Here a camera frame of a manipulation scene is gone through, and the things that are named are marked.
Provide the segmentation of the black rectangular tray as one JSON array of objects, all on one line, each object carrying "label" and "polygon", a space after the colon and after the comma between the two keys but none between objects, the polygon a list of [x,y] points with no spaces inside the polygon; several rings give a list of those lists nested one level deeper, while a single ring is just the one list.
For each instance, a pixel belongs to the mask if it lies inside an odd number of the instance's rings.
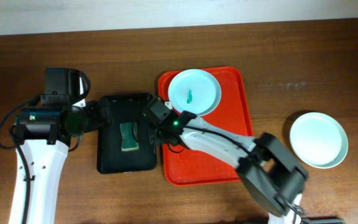
[{"label": "black rectangular tray", "polygon": [[[134,93],[107,97],[113,124],[98,129],[98,172],[113,174],[154,169],[157,164],[156,149],[154,144],[149,143],[150,122],[142,111],[153,96],[150,93]],[[139,150],[121,151],[121,123],[137,124]]]}]

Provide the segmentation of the green yellow sponge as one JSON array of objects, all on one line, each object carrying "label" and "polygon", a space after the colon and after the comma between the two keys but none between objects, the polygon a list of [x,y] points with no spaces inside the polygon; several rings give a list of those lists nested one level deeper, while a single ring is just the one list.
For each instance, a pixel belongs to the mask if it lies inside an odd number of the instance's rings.
[{"label": "green yellow sponge", "polygon": [[121,123],[120,131],[122,136],[121,151],[128,152],[139,150],[139,143],[137,142],[137,124]]}]

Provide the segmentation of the light blue plate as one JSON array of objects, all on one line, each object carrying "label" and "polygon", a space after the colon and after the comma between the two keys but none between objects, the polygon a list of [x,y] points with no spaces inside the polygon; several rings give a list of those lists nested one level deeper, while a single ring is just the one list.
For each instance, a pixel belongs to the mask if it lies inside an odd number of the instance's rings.
[{"label": "light blue plate", "polygon": [[222,90],[217,79],[209,72],[189,69],[176,75],[168,86],[168,99],[179,113],[189,111],[204,116],[219,105]]}]

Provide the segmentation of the light green plate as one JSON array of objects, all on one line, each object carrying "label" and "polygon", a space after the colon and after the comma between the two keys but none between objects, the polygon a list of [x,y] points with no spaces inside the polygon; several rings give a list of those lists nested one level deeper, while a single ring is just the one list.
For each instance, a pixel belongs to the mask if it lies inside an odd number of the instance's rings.
[{"label": "light green plate", "polygon": [[334,118],[318,112],[299,116],[291,125],[289,140],[304,163],[319,169],[338,166],[349,148],[344,128]]}]

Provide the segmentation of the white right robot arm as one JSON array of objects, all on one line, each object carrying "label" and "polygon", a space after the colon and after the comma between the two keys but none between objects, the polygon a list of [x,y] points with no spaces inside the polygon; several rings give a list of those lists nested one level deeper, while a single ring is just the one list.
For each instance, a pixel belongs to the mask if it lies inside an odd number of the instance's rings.
[{"label": "white right robot arm", "polygon": [[274,135],[263,133],[255,138],[230,133],[188,111],[146,110],[145,114],[164,144],[182,145],[231,166],[252,198],[269,214],[305,215],[297,200],[308,173]]}]

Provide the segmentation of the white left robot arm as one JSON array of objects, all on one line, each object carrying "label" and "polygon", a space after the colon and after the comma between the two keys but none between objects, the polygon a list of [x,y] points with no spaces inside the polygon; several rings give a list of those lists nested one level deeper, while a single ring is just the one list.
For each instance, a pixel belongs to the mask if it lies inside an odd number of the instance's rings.
[{"label": "white left robot arm", "polygon": [[17,174],[9,223],[53,223],[58,186],[73,137],[108,124],[106,105],[41,94],[20,107],[9,130]]}]

